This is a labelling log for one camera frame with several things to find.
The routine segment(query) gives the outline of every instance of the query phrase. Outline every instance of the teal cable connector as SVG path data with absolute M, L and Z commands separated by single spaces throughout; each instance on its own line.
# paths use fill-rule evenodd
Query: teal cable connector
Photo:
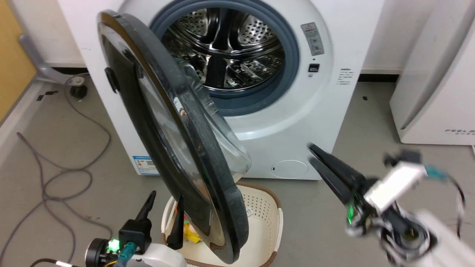
M 114 267 L 126 267 L 127 262 L 129 262 L 129 260 L 135 254 L 136 248 L 137 246 L 134 243 L 132 242 L 127 243 L 127 245 L 125 245 L 125 247 L 119 254 L 119 258 L 117 259 L 117 262 L 114 263 Z
M 449 178 L 448 173 L 439 170 L 439 168 L 431 165 L 424 166 L 426 168 L 427 177 L 439 181 L 447 181 Z

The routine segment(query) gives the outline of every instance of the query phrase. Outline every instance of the white plastic basket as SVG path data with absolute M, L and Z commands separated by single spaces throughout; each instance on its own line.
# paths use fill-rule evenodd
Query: white plastic basket
M 284 227 L 280 201 L 272 191 L 260 186 L 238 182 L 237 187 L 243 195 L 249 219 L 249 238 L 241 248 L 239 260 L 231 265 L 225 264 L 203 242 L 195 244 L 185 238 L 183 248 L 179 252 L 186 258 L 188 266 L 267 267 L 274 261 Z M 166 244 L 165 240 L 170 234 L 176 205 L 177 202 L 171 197 L 163 212 L 161 220 L 163 244 Z

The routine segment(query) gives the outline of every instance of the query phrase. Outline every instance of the open round door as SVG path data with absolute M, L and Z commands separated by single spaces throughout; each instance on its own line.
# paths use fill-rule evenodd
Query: open round door
M 201 239 L 235 262 L 249 231 L 235 180 L 249 169 L 249 155 L 190 64 L 131 15 L 104 11 L 98 20 L 106 75 L 153 163 Z

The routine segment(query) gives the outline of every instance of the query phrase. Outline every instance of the wooden door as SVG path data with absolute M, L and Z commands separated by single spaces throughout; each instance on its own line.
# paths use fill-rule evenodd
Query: wooden door
M 7 0 L 0 0 L 0 121 L 36 73 L 18 42 L 21 33 Z

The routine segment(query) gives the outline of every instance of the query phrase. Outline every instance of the metal drum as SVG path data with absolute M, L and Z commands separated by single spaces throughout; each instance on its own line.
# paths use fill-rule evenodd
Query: metal drum
M 249 14 L 210 8 L 178 19 L 162 38 L 176 57 L 190 62 L 214 92 L 244 92 L 265 82 L 284 64 L 271 29 Z

